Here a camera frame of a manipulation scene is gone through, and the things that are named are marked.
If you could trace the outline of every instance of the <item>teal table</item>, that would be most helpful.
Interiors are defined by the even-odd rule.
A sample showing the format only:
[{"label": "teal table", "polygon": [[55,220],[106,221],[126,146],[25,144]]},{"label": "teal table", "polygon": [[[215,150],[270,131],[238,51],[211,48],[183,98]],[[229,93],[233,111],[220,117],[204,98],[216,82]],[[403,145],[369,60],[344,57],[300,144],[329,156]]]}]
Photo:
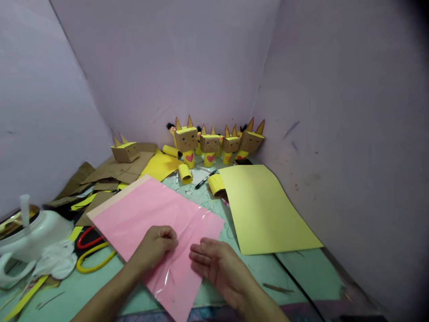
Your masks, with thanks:
[{"label": "teal table", "polygon": [[[211,210],[225,220],[220,240],[227,242],[234,248],[261,285],[267,283],[294,290],[294,293],[283,294],[271,289],[266,289],[267,293],[279,305],[307,302],[304,295],[284,272],[273,255],[242,256],[240,254],[231,210],[225,206],[221,199],[214,198],[207,190],[208,183],[199,190],[195,190],[195,185],[199,183],[200,178],[205,177],[214,169],[224,167],[224,165],[222,165],[222,160],[216,159],[215,165],[212,168],[203,168],[201,162],[201,157],[197,156],[197,166],[192,170],[194,176],[192,184],[183,185],[180,180],[176,182],[177,179],[175,174],[166,178],[163,183],[182,196]],[[85,266],[95,266],[105,259],[110,252],[111,249],[109,248],[102,249],[88,258],[85,261]],[[277,256],[314,301],[340,299],[341,288],[344,285],[334,267],[320,249],[302,250],[299,253],[278,253]],[[92,274],[83,275],[75,270],[68,278],[61,282],[58,288],[40,289],[23,309],[19,321],[69,321],[91,297],[121,269],[122,266],[122,263],[117,256],[115,256],[104,268]],[[9,291],[0,291],[0,307],[16,292],[17,287]],[[60,293],[62,293],[60,296],[53,299],[41,309],[36,308],[39,304],[44,304]],[[19,296],[0,311],[1,320],[15,307],[18,303],[18,298]],[[197,298],[195,299],[194,307],[223,305],[225,305],[223,298],[208,281],[204,280],[198,291]],[[163,310],[162,306],[160,306],[150,292],[141,285],[135,289],[120,314],[125,315],[160,310]]]}]

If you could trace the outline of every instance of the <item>pink heart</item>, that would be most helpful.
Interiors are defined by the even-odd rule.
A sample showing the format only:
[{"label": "pink heart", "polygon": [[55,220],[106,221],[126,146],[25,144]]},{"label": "pink heart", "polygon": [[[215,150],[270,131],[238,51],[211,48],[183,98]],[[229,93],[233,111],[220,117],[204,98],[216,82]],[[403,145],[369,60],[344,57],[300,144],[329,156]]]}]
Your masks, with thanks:
[{"label": "pink heart", "polygon": [[188,160],[188,162],[192,162],[192,160],[193,160],[193,153],[190,156],[186,156],[186,160]]},{"label": "pink heart", "polygon": [[215,155],[214,154],[212,156],[207,156],[207,160],[209,162],[213,162],[214,159],[215,159]]}]

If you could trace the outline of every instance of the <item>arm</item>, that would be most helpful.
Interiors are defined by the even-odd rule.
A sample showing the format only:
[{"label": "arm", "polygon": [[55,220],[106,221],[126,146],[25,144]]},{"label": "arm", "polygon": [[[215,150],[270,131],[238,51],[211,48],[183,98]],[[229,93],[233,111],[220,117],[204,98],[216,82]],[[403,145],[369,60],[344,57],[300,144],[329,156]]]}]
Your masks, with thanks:
[{"label": "arm", "polygon": [[227,243],[202,238],[191,246],[189,258],[192,269],[206,277],[245,322],[289,322]]},{"label": "arm", "polygon": [[143,275],[154,268],[164,254],[177,247],[177,235],[170,226],[152,226],[130,260],[83,307],[71,322],[115,320],[119,310]]}]

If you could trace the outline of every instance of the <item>person's left hand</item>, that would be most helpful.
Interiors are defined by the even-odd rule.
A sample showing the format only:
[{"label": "person's left hand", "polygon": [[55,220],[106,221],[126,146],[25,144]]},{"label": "person's left hand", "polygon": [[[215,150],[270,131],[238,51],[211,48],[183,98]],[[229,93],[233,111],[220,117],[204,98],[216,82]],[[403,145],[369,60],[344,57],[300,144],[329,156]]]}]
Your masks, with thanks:
[{"label": "person's left hand", "polygon": [[154,268],[164,254],[177,247],[177,234],[170,226],[152,226],[144,235],[140,245],[127,262],[137,271],[143,273]]}]

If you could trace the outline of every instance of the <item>craft table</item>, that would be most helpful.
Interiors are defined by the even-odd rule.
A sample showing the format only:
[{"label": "craft table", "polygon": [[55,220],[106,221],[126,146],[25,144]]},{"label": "craft table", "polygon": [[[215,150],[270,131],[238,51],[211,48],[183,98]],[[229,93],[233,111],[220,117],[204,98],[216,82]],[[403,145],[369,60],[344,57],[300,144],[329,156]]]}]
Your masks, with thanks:
[{"label": "craft table", "polygon": [[[222,160],[216,159],[212,168],[202,168],[202,158],[196,156],[196,165],[192,170],[194,181],[190,185],[183,185],[176,182],[176,175],[167,177],[163,183],[175,190],[177,193],[194,201],[197,204],[211,210],[225,220],[224,229],[220,235],[220,240],[229,243],[237,252],[240,258],[246,263],[255,276],[256,280],[278,287],[292,289],[294,293],[284,294],[271,289],[266,289],[267,293],[279,304],[289,305],[293,303],[307,302],[304,295],[292,282],[290,277],[284,272],[276,259],[271,254],[242,256],[236,241],[234,224],[231,210],[225,206],[221,199],[214,198],[208,191],[208,183],[205,183],[199,190],[195,190],[195,185],[201,181],[208,173],[214,169],[225,167]],[[95,266],[105,259],[112,250],[104,248],[85,261],[86,267]],[[306,290],[314,301],[339,300],[343,283],[336,273],[332,264],[328,261],[320,249],[303,250],[300,252],[288,252],[277,254],[283,264],[294,275],[296,280]],[[34,321],[69,321],[75,314],[91,299],[91,297],[103,287],[122,267],[122,263],[115,256],[105,267],[92,273],[80,274],[77,270],[63,280],[59,287],[50,289],[40,289],[33,299],[23,309],[19,318],[20,322]],[[18,287],[1,291],[0,307],[11,298],[18,290]],[[55,295],[64,292],[51,302],[37,309],[37,305],[44,304]],[[5,308],[0,311],[0,319],[5,316],[18,303],[17,296]],[[206,280],[203,281],[195,299],[194,307],[224,306],[225,302],[216,289]],[[121,315],[134,314],[147,311],[162,311],[150,292],[143,286],[138,286],[121,310]]]}]

